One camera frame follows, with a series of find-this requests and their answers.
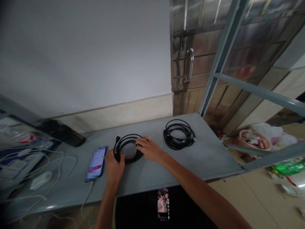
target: white charger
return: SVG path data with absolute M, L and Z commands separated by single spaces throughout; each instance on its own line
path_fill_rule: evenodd
M 44 174 L 41 174 L 39 177 L 32 181 L 30 190 L 36 190 L 37 188 L 41 187 L 51 179 L 51 176 L 51 171 L 46 171 Z

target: smartphone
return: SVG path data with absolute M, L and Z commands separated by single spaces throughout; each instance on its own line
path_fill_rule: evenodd
M 169 221 L 169 193 L 167 188 L 158 190 L 158 218 L 161 222 Z
M 106 149 L 107 147 L 103 147 L 94 152 L 89 165 L 89 170 L 86 174 L 85 182 L 95 181 L 102 175 Z

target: hand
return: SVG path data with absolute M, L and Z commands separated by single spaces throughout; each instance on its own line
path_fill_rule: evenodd
M 140 150 L 146 159 L 161 163 L 167 153 L 161 149 L 150 137 L 143 136 L 136 140 L 137 149 Z
M 121 153 L 120 163 L 114 158 L 113 149 L 109 150 L 105 156 L 107 184 L 119 186 L 125 167 L 125 155 Z

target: floor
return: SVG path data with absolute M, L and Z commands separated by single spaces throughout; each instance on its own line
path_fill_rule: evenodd
M 285 132 L 296 136 L 299 140 L 305 139 L 305 124 L 293 123 L 283 128 Z M 244 163 L 237 151 L 230 150 L 230 152 L 239 163 Z M 279 178 L 272 179 L 265 169 L 258 169 L 218 180 L 209 185 L 224 196 L 253 229 L 305 228 L 305 218 L 298 210 L 298 207 L 305 208 L 305 198 L 283 194 L 277 184 L 289 184 L 289 182 Z M 98 210 L 99 205 L 85 207 L 84 215 L 88 216 L 87 220 L 81 217 L 79 208 L 72 209 L 71 212 L 66 212 L 60 217 L 73 217 L 78 229 L 88 229 L 93 226 Z M 57 228 L 75 228 L 71 219 L 56 218 L 52 218 L 44 228 L 54 228 L 55 225 Z

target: gray table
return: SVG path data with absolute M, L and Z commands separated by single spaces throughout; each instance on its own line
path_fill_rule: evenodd
M 175 118 L 182 119 L 189 123 L 196 134 L 197 139 L 191 147 L 178 151 L 170 149 L 163 139 L 163 130 L 165 129 L 166 123 Z M 46 196 L 48 200 L 40 201 L 33 208 L 31 213 L 40 213 L 81 205 L 90 186 L 89 183 L 84 182 L 84 179 L 92 153 L 103 146 L 112 149 L 115 144 L 116 136 L 125 136 L 127 134 L 150 136 L 175 160 L 203 180 L 227 177 L 243 172 L 238 163 L 233 159 L 198 113 L 136 123 L 84 134 L 84 136 L 88 137 L 88 141 L 78 148 L 70 147 L 66 144 L 60 145 L 58 150 L 65 151 L 67 156 L 76 155 L 78 157 L 77 165 L 69 177 L 55 185 L 53 190 Z M 132 150 L 128 149 L 127 146 L 124 151 L 126 154 L 129 154 Z M 53 153 L 51 159 L 53 160 L 59 157 L 59 154 Z M 49 183 L 45 184 L 37 191 L 30 191 L 25 188 L 19 196 L 43 195 L 46 193 L 56 178 L 57 165 L 57 163 L 53 163 L 53 165 L 50 165 L 46 169 L 52 170 L 54 173 Z M 62 177 L 68 174 L 72 165 L 72 160 L 64 159 L 64 162 L 62 163 Z M 148 161 L 142 157 L 137 162 L 125 167 L 118 190 L 118 196 L 174 185 L 178 185 L 177 180 L 165 168 L 156 162 Z M 106 170 L 104 170 L 104 174 L 95 182 L 86 203 L 101 201 L 105 186 Z M 36 198 L 15 200 L 10 203 L 6 212 L 10 217 L 20 216 L 36 201 Z

